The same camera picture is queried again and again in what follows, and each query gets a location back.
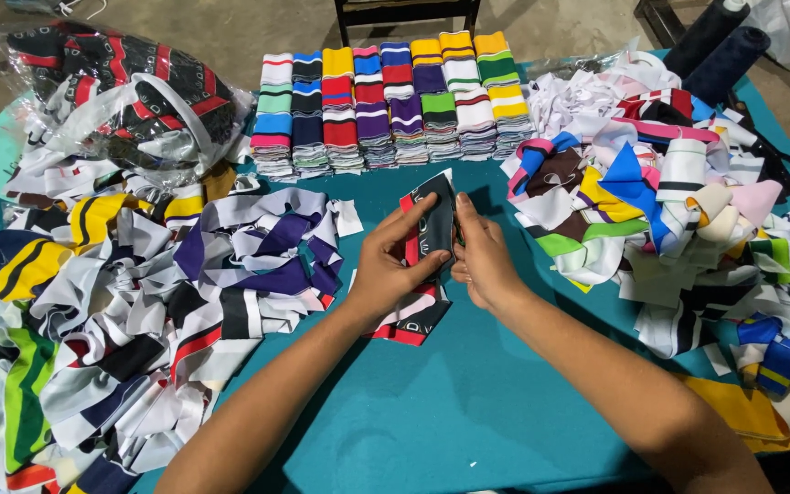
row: teal tablecloth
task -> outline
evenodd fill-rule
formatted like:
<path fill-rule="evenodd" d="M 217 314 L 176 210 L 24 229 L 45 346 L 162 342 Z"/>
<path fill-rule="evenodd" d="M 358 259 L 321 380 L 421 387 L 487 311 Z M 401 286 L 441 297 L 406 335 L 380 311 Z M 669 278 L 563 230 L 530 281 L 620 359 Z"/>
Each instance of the teal tablecloth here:
<path fill-rule="evenodd" d="M 741 81 L 737 94 L 748 104 L 758 130 L 790 153 L 790 141 L 748 79 Z M 506 177 L 498 165 L 437 163 L 317 178 L 298 186 L 335 199 L 355 199 L 369 231 L 404 193 L 452 167 L 455 188 L 469 193 L 482 214 L 502 225 L 517 270 L 538 295 L 667 369 L 717 379 L 703 352 L 669 361 L 651 356 L 632 330 L 639 304 L 618 299 L 614 283 L 584 294 L 552 272 L 551 259 L 514 219 L 516 209 L 505 200 Z M 790 200 L 774 211 L 781 215 L 788 210 Z M 341 241 L 344 284 L 357 266 L 362 238 Z M 444 279 L 454 305 L 423 346 L 357 343 L 309 403 L 253 491 L 406 494 L 532 485 L 534 491 L 549 492 L 648 474 L 648 467 L 562 376 L 477 309 L 463 285 L 448 275 Z M 341 288 L 337 295 L 345 292 Z M 269 335 L 222 396 L 323 316 L 308 317 L 294 334 Z M 718 328 L 728 356 L 733 328 Z M 606 372 L 605 362 L 597 371 Z M 737 382 L 733 374 L 721 380 Z M 246 416 L 251 418 L 251 409 Z M 150 493 L 161 471 L 142 476 L 131 492 Z"/>

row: concrete floor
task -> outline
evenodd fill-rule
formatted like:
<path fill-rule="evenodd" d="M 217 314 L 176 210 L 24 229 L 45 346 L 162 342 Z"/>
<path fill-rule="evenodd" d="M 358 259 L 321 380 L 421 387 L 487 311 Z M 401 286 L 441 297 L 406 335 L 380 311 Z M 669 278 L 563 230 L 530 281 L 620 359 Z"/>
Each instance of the concrete floor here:
<path fill-rule="evenodd" d="M 483 0 L 478 33 L 505 32 L 514 58 L 592 54 L 620 48 L 641 36 L 640 49 L 651 49 L 643 26 L 633 17 L 636 0 Z M 702 0 L 675 0 L 684 22 L 691 22 Z M 74 17 L 98 9 L 97 0 L 82 0 Z M 0 23 L 38 17 L 10 12 L 0 0 Z M 109 0 L 93 21 L 140 34 L 184 50 L 209 64 L 233 84 L 258 85 L 265 53 L 307 52 L 339 48 L 332 0 Z M 411 40 L 460 29 L 461 17 L 403 24 L 397 27 L 350 29 L 354 46 L 381 41 Z M 759 62 L 750 77 L 790 137 L 790 73 L 768 61 Z M 0 111 L 13 99 L 0 82 Z"/>

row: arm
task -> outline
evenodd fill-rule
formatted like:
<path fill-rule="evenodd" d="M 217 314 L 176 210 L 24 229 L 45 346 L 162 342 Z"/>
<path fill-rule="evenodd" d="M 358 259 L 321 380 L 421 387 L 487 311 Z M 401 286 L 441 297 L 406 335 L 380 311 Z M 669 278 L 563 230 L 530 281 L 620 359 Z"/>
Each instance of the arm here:
<path fill-rule="evenodd" d="M 501 229 L 456 198 L 465 247 L 453 278 L 562 374 L 678 492 L 773 492 L 748 447 L 669 373 L 550 305 L 520 280 Z"/>
<path fill-rule="evenodd" d="M 155 492 L 242 492 L 258 477 L 352 343 L 449 258 L 433 252 L 405 268 L 390 254 L 436 200 L 432 193 L 407 214 L 396 210 L 367 235 L 340 307 L 237 389 L 176 454 Z"/>

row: table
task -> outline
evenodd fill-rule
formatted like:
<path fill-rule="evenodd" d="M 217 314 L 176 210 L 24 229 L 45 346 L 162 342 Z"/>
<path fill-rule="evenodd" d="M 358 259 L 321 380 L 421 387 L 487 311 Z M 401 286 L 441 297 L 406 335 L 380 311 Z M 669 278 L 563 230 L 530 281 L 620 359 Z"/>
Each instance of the table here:
<path fill-rule="evenodd" d="M 790 141 L 747 78 L 737 85 L 737 95 L 758 130 L 790 154 Z M 552 272 L 551 259 L 513 217 L 516 209 L 505 200 L 507 178 L 498 163 L 435 163 L 316 178 L 298 186 L 355 199 L 368 231 L 404 193 L 452 167 L 455 188 L 502 225 L 518 272 L 538 295 L 668 370 L 737 383 L 734 374 L 717 378 L 700 351 L 673 360 L 653 357 L 632 330 L 639 304 L 618 299 L 614 283 L 584 294 Z M 779 215 L 788 210 L 790 199 L 774 208 Z M 357 266 L 362 238 L 341 240 L 345 285 Z M 454 305 L 423 346 L 360 340 L 308 404 L 253 491 L 405 494 L 532 486 L 535 492 L 554 492 L 649 474 L 587 401 L 477 309 L 463 285 L 445 275 L 444 286 Z M 336 296 L 344 294 L 341 288 Z M 268 335 L 222 397 L 323 316 L 311 315 L 294 334 Z M 728 358 L 727 344 L 735 341 L 729 328 L 730 323 L 716 328 Z M 598 371 L 605 370 L 600 365 Z M 160 473 L 142 476 L 130 492 L 150 493 Z"/>

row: hand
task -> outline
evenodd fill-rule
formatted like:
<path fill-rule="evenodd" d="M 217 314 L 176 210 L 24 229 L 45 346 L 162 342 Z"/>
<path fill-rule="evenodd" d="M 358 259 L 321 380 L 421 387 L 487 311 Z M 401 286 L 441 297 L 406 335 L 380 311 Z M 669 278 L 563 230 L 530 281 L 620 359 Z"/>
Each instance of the hand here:
<path fill-rule="evenodd" d="M 434 251 L 418 264 L 404 267 L 400 258 L 392 255 L 403 251 L 407 233 L 433 208 L 437 199 L 438 195 L 431 193 L 413 205 L 406 214 L 398 208 L 368 233 L 362 242 L 356 281 L 343 301 L 344 305 L 350 304 L 364 313 L 370 312 L 374 317 L 383 316 L 449 259 L 448 251 Z"/>
<path fill-rule="evenodd" d="M 468 284 L 471 301 L 480 309 L 492 310 L 515 291 L 528 291 L 513 268 L 499 224 L 478 215 L 466 193 L 456 195 L 455 212 L 465 247 L 454 246 L 456 262 L 450 273 L 456 281 Z"/>

